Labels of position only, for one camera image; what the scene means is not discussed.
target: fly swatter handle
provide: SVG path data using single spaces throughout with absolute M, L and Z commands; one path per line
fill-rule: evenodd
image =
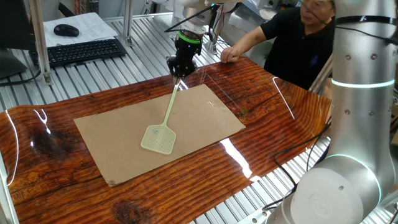
M 175 95 L 176 95 L 176 93 L 177 93 L 178 86 L 180 85 L 181 79 L 179 78 L 177 81 L 178 81 L 177 84 L 175 84 L 175 86 L 174 86 L 174 90 L 173 90 L 173 94 L 172 94 L 172 99 L 170 100 L 169 108 L 167 108 L 167 113 L 166 113 L 166 117 L 164 118 L 163 125 L 167 125 L 167 120 L 169 119 L 170 112 L 171 112 L 171 110 L 172 110 L 173 103 L 174 103 L 174 98 L 175 98 Z

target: computer mouse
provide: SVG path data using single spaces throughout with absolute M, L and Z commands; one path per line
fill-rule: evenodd
M 54 34 L 64 37 L 77 37 L 79 36 L 79 30 L 68 24 L 59 24 L 54 27 Z

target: green fly swatter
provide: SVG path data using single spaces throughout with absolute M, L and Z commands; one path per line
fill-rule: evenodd
M 163 123 L 160 125 L 151 125 L 147 128 L 147 131 L 145 132 L 145 135 L 141 141 L 141 147 L 144 149 L 166 155 L 170 155 L 172 153 L 177 135 L 173 130 L 167 127 L 167 120 L 169 119 L 180 81 L 181 80 L 178 80 L 177 84 L 174 86 L 172 99 L 170 100 L 169 108 L 167 109 L 166 117 L 164 118 Z

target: wooden table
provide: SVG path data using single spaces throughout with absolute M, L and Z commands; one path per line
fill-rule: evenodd
M 276 152 L 321 132 L 330 105 L 328 99 L 273 78 L 248 58 L 202 67 L 184 83 L 206 84 L 246 125 L 229 139 L 249 164 L 251 177 L 274 170 Z M 242 167 L 219 142 L 116 187 L 107 185 L 73 120 L 157 98 L 170 93 L 172 85 L 171 77 L 161 77 L 8 110 L 19 139 L 16 175 L 9 186 L 19 221 L 187 223 L 248 186 Z M 0 114 L 0 125 L 0 151 L 10 182 L 17 151 L 6 112 Z M 304 149 L 278 160 L 286 162 Z

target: cardboard sheet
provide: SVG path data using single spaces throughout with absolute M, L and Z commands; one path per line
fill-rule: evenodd
M 177 92 L 167 123 L 177 135 L 171 155 L 141 148 L 146 128 L 163 122 L 170 98 L 171 95 L 165 95 L 75 119 L 109 186 L 123 183 L 245 128 L 206 85 L 200 85 Z

